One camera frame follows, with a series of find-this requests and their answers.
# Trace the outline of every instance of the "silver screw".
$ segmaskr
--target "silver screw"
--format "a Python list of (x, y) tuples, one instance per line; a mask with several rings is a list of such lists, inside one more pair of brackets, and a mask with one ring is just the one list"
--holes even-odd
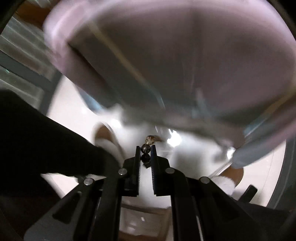
[(118, 170), (119, 175), (125, 175), (125, 174), (127, 174), (127, 172), (128, 171), (125, 168), (121, 168), (121, 169)]
[(200, 178), (200, 181), (204, 184), (208, 184), (210, 183), (210, 179), (208, 177), (201, 177)]
[(93, 182), (94, 180), (92, 178), (87, 178), (87, 179), (84, 179), (83, 181), (85, 185), (91, 185)]
[(171, 167), (168, 167), (168, 168), (165, 170), (165, 172), (166, 172), (167, 174), (173, 174), (173, 173), (175, 172), (175, 169), (173, 169), (173, 168), (171, 168)]

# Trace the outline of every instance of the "black bead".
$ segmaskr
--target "black bead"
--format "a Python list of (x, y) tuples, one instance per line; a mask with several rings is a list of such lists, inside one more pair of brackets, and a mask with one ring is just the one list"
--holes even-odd
[(150, 155), (148, 153), (145, 153), (141, 156), (141, 161), (144, 164), (148, 164), (150, 162)]
[(148, 144), (143, 144), (143, 145), (141, 146), (141, 152), (144, 153), (144, 154), (149, 153), (150, 150), (151, 150), (151, 147), (150, 147), (150, 145), (148, 145)]

